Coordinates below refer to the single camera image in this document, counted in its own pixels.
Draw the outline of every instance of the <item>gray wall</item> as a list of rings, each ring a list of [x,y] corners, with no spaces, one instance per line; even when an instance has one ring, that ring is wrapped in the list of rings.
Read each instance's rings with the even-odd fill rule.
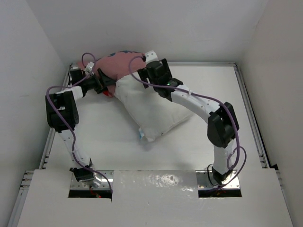
[[[303,226],[303,1],[270,0],[241,70],[295,226]]]
[[[238,61],[267,0],[27,0],[64,63],[154,50],[170,61]]]
[[[25,170],[38,167],[47,122],[44,95],[65,67],[25,0],[0,1],[0,227]]]

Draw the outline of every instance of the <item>red cloth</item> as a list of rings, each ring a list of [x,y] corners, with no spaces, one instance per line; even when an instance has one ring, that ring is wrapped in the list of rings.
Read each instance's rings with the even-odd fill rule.
[[[129,74],[128,70],[128,64],[129,61],[134,57],[134,56],[142,56],[143,53],[137,53],[137,52],[132,52],[132,51],[121,51],[121,52],[116,52],[113,53],[109,56],[103,57],[99,59],[95,65],[94,68],[94,73],[97,73],[97,69],[100,68],[105,75],[108,77],[114,79],[114,80],[119,80],[122,77],[126,76]],[[81,69],[85,69],[83,66],[82,62],[77,63],[78,66]],[[133,72],[136,72],[138,69],[144,68],[145,62],[143,62],[141,59],[135,59],[132,62],[132,70]],[[113,97],[115,94],[115,85],[111,85],[108,87],[109,97]]]

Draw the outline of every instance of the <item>white wall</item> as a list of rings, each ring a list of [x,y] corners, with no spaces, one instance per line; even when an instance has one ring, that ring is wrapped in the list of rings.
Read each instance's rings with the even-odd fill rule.
[[[65,67],[25,0],[0,1],[0,227],[47,136],[44,95]]]
[[[303,226],[303,1],[270,0],[241,70],[295,226]]]
[[[27,0],[65,63],[154,50],[170,61],[238,61],[267,0]]]

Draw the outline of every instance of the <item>white table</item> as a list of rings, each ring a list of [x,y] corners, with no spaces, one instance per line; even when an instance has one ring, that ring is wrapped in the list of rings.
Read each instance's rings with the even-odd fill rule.
[[[68,198],[71,159],[55,135],[48,144],[51,148],[46,148],[50,152],[47,168],[34,173],[19,227],[292,226],[275,171],[261,167],[258,137],[250,127],[253,121],[234,65],[171,64],[170,69],[195,92],[232,103],[241,145],[248,154],[239,176],[242,197],[198,198],[195,170],[214,161],[207,125],[198,116],[155,142],[143,142],[138,126],[117,99],[88,92],[77,102],[77,141],[96,169],[114,170],[113,201]],[[167,175],[178,184],[166,185],[162,178]]]

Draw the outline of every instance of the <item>clothing tag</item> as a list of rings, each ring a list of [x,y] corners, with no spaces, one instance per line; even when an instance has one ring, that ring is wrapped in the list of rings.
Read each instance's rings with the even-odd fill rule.
[[[139,136],[140,136],[140,139],[142,139],[145,136],[145,134],[141,128],[139,128]]]

